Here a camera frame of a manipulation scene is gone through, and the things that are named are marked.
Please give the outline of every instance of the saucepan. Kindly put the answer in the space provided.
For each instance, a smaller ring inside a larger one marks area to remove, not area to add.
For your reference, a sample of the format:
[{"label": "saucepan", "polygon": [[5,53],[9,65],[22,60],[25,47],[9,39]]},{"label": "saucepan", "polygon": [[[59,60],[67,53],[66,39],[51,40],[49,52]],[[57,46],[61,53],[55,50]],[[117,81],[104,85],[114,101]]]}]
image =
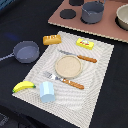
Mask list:
[{"label": "saucepan", "polygon": [[89,24],[97,23],[102,19],[104,3],[98,1],[87,2],[82,6],[82,20]]},{"label": "saucepan", "polygon": [[31,63],[39,57],[39,47],[33,41],[23,41],[14,47],[13,53],[0,58],[0,61],[9,57],[15,57],[21,63]]},{"label": "saucepan", "polygon": [[128,4],[119,7],[116,14],[118,17],[119,25],[125,30],[128,30]]}]

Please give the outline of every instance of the fork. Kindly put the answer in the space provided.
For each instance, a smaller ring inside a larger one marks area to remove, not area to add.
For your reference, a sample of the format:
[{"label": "fork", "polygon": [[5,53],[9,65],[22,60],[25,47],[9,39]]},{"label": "fork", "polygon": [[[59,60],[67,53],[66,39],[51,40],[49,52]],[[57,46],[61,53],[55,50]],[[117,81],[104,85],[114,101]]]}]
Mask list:
[{"label": "fork", "polygon": [[57,77],[56,75],[51,74],[51,73],[49,73],[49,72],[47,72],[47,71],[44,72],[43,74],[44,74],[45,77],[47,77],[47,78],[49,78],[49,79],[52,79],[52,80],[60,80],[61,82],[66,83],[66,84],[68,84],[68,85],[74,86],[74,87],[79,88],[79,89],[84,89],[84,86],[81,85],[81,84],[72,82],[72,81],[67,80],[67,79],[59,78],[59,77]]}]

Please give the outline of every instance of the banana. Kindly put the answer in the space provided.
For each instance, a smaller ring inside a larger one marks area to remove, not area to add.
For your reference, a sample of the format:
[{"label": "banana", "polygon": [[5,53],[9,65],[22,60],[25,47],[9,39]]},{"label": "banana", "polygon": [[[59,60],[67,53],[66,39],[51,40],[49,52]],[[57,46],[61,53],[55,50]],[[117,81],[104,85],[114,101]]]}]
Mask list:
[{"label": "banana", "polygon": [[12,90],[13,93],[16,93],[22,89],[25,89],[25,88],[35,88],[36,86],[30,82],[30,81],[23,81],[23,82],[20,82],[18,83]]}]

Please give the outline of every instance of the cutlery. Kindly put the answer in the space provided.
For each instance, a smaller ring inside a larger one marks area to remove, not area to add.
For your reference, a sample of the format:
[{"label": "cutlery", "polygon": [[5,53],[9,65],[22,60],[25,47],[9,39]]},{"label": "cutlery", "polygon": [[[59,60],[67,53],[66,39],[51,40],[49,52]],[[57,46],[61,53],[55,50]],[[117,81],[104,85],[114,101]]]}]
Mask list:
[{"label": "cutlery", "polygon": [[97,62],[96,59],[89,58],[89,57],[86,57],[86,56],[76,55],[76,54],[73,54],[73,53],[70,53],[70,52],[65,52],[65,51],[62,51],[62,50],[58,50],[58,51],[61,52],[61,53],[66,54],[66,55],[74,55],[74,56],[77,56],[79,59],[82,59],[82,60],[90,61],[90,62],[93,62],[93,63],[96,63]]},{"label": "cutlery", "polygon": [[44,76],[47,77],[47,78],[49,78],[49,79],[52,79],[52,80],[60,80],[63,83],[66,83],[68,85],[74,86],[74,87],[79,88],[79,89],[84,89],[84,86],[83,85],[80,85],[78,83],[72,82],[72,81],[67,80],[67,79],[59,78],[56,75],[51,74],[51,73],[49,73],[47,71],[44,72]]}]

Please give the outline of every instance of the dark tabletop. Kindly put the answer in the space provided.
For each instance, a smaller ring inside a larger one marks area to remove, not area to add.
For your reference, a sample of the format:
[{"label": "dark tabletop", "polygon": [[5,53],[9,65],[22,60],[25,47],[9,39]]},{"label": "dark tabletop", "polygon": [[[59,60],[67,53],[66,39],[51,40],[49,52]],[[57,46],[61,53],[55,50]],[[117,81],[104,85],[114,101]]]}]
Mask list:
[{"label": "dark tabletop", "polygon": [[[40,56],[47,46],[43,36],[64,31],[114,45],[90,128],[128,128],[128,44],[48,24],[63,0],[17,0],[0,13],[0,57],[22,41],[34,41]],[[37,61],[21,64],[14,57],[0,62],[0,105],[30,116],[51,128],[77,128],[46,111],[12,96]]]}]

